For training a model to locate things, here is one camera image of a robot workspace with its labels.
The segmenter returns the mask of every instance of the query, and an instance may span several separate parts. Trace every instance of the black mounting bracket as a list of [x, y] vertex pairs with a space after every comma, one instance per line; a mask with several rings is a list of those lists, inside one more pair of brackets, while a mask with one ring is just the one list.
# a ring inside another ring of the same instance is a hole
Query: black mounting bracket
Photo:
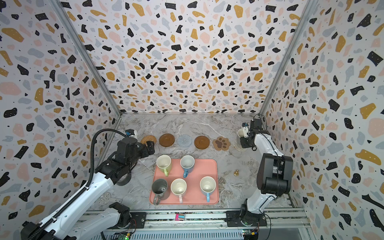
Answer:
[[131, 228], [134, 228], [135, 221], [136, 221], [136, 229], [144, 228], [145, 218], [147, 217], [147, 213], [146, 212], [131, 212], [131, 215], [132, 215], [131, 222], [133, 224], [133, 226], [131, 226]]
[[247, 226], [242, 223], [242, 220], [240, 218], [240, 211], [226, 211], [225, 214], [227, 216], [227, 219], [225, 221], [227, 222], [228, 227], [247, 227], [248, 225], [250, 225], [248, 227], [257, 228], [257, 224], [259, 225], [259, 227], [267, 226], [264, 214], [257, 214], [257, 221], [253, 221], [252, 224], [249, 222]]

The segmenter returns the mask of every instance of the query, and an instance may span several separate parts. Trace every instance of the marble table surface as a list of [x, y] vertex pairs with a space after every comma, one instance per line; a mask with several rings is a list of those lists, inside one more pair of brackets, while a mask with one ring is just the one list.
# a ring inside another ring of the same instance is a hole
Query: marble table surface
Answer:
[[[122, 199], [122, 204], [132, 210], [161, 210], [161, 209], [228, 209], [240, 208], [246, 198], [256, 189], [256, 175], [261, 158], [251, 149], [240, 152], [233, 147], [237, 130], [243, 122], [250, 122], [254, 114], [125, 114], [118, 129], [135, 129], [138, 140], [146, 135], [157, 138], [155, 154], [140, 159], [132, 171], [132, 179], [125, 186], [115, 185], [108, 192], [112, 198]], [[175, 143], [170, 147], [162, 147], [159, 137], [164, 133], [175, 136]], [[205, 135], [210, 139], [207, 149], [200, 150], [192, 145], [182, 148], [177, 145], [180, 135], [188, 134], [192, 141], [197, 136]], [[231, 146], [227, 151], [215, 150], [212, 141], [217, 137], [228, 138]], [[122, 136], [116, 134], [108, 149], [108, 156], [117, 149], [117, 142]], [[156, 159], [160, 155], [171, 158], [181, 158], [191, 155], [195, 159], [214, 159], [217, 162], [219, 202], [215, 205], [158, 205], [149, 202], [149, 194], [156, 167]], [[239, 176], [233, 172], [238, 169]], [[108, 205], [100, 205], [96, 201], [89, 210], [105, 210]], [[292, 207], [288, 195], [272, 201], [268, 207]]]

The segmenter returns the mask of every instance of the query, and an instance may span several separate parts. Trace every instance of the red wire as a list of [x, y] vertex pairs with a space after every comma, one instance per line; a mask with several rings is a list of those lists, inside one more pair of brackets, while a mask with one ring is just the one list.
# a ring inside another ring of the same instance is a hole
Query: red wire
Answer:
[[260, 228], [259, 228], [259, 223], [257, 223], [257, 233], [259, 232]]
[[133, 233], [136, 232], [136, 226], [137, 226], [137, 223], [136, 223], [135, 219], [134, 219], [134, 221], [135, 221], [135, 230], [133, 231]]

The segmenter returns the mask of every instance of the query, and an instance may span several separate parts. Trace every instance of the mug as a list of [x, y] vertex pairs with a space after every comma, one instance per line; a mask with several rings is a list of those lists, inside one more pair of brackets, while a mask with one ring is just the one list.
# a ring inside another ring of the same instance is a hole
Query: mug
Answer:
[[236, 141], [237, 141], [237, 144], [239, 146], [241, 146], [241, 142], [240, 142], [240, 138], [241, 137], [244, 137], [244, 131], [242, 128], [240, 128], [238, 131], [237, 131], [237, 138], [236, 138]]
[[211, 195], [216, 189], [216, 181], [214, 178], [206, 176], [200, 181], [201, 192], [207, 196], [207, 202], [209, 202], [209, 195]]
[[180, 165], [184, 169], [183, 177], [186, 178], [188, 173], [191, 173], [193, 168], [195, 167], [195, 159], [190, 155], [185, 155], [180, 160]]
[[153, 205], [158, 205], [160, 200], [166, 200], [170, 195], [168, 183], [165, 179], [158, 179], [152, 183], [152, 192], [155, 194]]
[[168, 174], [172, 169], [172, 161], [168, 155], [161, 155], [156, 160], [156, 166], [164, 172], [166, 177], [168, 177]]
[[170, 185], [170, 190], [173, 194], [179, 197], [179, 202], [182, 204], [183, 196], [185, 196], [187, 191], [187, 183], [184, 181], [184, 179], [177, 178], [173, 180], [172, 184]]

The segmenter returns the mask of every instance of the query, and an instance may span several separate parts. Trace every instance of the mug handle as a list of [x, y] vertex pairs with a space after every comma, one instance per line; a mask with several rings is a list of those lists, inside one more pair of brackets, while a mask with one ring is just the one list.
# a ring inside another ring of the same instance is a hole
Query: mug handle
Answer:
[[160, 203], [160, 196], [155, 194], [153, 197], [153, 205], [157, 206]]

